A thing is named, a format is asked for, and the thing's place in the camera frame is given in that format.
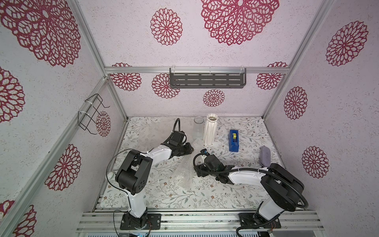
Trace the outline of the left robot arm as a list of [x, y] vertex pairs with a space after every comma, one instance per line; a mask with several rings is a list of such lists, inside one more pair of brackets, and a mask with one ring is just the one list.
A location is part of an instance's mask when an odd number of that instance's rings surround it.
[[181, 126], [181, 120], [177, 118], [170, 135], [159, 146], [145, 152], [128, 148], [110, 159], [106, 167], [106, 181], [121, 191], [128, 201], [128, 210], [119, 211], [122, 213], [121, 230], [159, 228], [161, 216], [149, 214], [144, 198], [145, 186], [153, 166], [194, 151], [189, 131], [190, 126]]

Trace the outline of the clear bubble wrap sheet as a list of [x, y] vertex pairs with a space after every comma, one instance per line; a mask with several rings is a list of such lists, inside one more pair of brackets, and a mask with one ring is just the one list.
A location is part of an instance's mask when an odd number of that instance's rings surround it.
[[[146, 152], [159, 146], [171, 134], [176, 117], [134, 117], [125, 134], [124, 146]], [[180, 117], [181, 131], [188, 136], [187, 141], [195, 148], [201, 146], [195, 134], [192, 117]]]

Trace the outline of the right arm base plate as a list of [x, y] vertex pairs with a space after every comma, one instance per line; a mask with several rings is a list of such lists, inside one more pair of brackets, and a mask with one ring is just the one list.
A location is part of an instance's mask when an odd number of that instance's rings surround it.
[[264, 219], [258, 213], [239, 213], [239, 221], [242, 229], [280, 229], [281, 223], [278, 215], [275, 219]]

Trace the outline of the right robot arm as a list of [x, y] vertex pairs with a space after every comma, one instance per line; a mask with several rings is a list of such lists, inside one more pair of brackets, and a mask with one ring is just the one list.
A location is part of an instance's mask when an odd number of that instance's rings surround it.
[[239, 231], [257, 230], [268, 227], [285, 212], [308, 209], [309, 203], [303, 196], [304, 184], [281, 165], [272, 163], [262, 168], [237, 168], [224, 165], [206, 149], [200, 151], [192, 160], [193, 168], [199, 177], [213, 176], [215, 180], [228, 185], [262, 186], [269, 197], [263, 201], [254, 214], [247, 220], [241, 219]]

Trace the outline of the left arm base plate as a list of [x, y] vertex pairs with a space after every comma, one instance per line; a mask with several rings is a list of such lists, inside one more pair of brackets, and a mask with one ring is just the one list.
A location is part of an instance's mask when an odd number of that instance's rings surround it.
[[141, 218], [136, 218], [130, 213], [122, 216], [120, 230], [159, 230], [161, 224], [161, 214], [143, 214]]

